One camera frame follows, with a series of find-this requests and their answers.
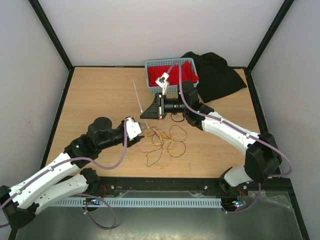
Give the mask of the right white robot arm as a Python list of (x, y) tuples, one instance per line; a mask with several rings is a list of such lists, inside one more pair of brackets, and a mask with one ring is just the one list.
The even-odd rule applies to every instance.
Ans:
[(220, 137), (243, 153), (244, 165), (230, 167), (219, 177), (218, 188), (223, 194), (231, 194), (246, 182), (263, 183), (280, 166), (282, 157), (272, 134), (249, 131), (223, 118), (200, 102), (197, 89), (189, 81), (178, 88), (177, 98), (156, 93), (140, 118), (163, 120), (167, 114), (181, 113), (191, 126)]

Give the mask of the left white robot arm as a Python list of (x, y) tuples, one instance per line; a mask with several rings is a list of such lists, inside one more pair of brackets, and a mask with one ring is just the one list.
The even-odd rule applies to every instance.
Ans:
[[(51, 163), (26, 180), (11, 187), (0, 188), (0, 210), (7, 223), (3, 227), (20, 229), (29, 224), (50, 205), (73, 195), (94, 194), (100, 188), (100, 178), (89, 163), (104, 170), (113, 170), (123, 161), (127, 148), (138, 143), (141, 125), (132, 117), (112, 128), (107, 117), (98, 117), (87, 132), (74, 139)], [(117, 163), (103, 166), (95, 160), (102, 150), (121, 144), (123, 151)]]

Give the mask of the white zip tie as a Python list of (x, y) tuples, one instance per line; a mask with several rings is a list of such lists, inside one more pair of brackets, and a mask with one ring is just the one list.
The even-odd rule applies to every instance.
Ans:
[[(132, 82), (133, 82), (133, 87), (134, 87), (134, 92), (135, 92), (135, 95), (136, 95), (137, 103), (138, 103), (138, 106), (139, 106), (139, 109), (140, 109), (140, 113), (142, 114), (143, 113), (143, 109), (142, 109), (142, 106), (141, 106), (141, 102), (140, 102), (140, 99), (139, 99), (139, 95), (138, 95), (138, 91), (137, 91), (137, 87), (136, 87), (136, 83), (135, 83), (135, 79), (134, 78), (132, 78)], [(144, 121), (145, 121), (145, 125), (146, 125), (147, 129), (150, 129), (150, 126), (147, 123), (147, 120), (144, 120)]]

